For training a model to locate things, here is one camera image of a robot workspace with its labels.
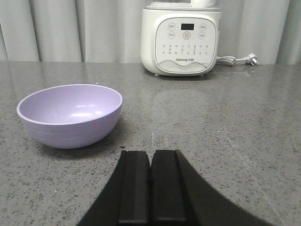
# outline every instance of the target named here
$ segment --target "granite countertop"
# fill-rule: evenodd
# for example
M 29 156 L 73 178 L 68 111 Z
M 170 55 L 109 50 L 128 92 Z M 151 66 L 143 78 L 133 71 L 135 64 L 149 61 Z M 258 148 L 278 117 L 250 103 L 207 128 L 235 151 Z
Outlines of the granite countertop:
M 203 77 L 154 76 L 141 64 L 0 62 L 0 222 L 73 226 L 121 150 L 181 149 L 214 188 L 277 226 L 301 224 L 301 66 L 216 66 Z M 65 84 L 119 91 L 122 114 L 100 142 L 74 150 L 32 139 L 16 114 L 32 92 Z

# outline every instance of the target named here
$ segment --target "purple bowl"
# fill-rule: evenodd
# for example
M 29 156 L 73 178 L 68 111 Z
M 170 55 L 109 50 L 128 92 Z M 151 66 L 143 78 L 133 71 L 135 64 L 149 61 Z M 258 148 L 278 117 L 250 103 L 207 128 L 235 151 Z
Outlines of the purple bowl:
M 122 96 L 98 85 L 65 85 L 44 89 L 24 98 L 17 113 L 31 135 L 56 148 L 91 145 L 114 128 Z

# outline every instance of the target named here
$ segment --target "power cord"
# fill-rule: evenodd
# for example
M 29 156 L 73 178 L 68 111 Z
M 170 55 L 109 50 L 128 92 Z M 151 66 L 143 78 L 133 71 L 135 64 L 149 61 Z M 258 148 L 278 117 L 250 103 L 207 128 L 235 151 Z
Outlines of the power cord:
M 258 66 L 260 65 L 259 62 L 257 61 L 257 56 L 254 53 L 249 54 L 248 56 L 237 59 L 234 56 L 222 56 L 219 57 L 217 56 L 216 58 L 216 64 L 220 65 L 253 65 L 253 66 Z

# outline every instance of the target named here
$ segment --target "brand logo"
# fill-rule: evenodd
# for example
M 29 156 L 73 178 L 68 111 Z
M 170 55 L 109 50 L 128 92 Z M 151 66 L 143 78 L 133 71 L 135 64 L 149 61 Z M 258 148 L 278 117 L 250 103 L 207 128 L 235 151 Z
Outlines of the brand logo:
M 188 58 L 176 58 L 176 61 L 194 61 L 194 59 L 188 59 Z

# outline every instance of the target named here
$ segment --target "white appliance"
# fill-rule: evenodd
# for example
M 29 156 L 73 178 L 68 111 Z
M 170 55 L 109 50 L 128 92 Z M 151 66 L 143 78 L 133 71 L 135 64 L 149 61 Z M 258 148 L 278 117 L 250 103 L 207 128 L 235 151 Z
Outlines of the white appliance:
M 195 76 L 216 62 L 221 0 L 146 0 L 141 60 L 157 75 Z

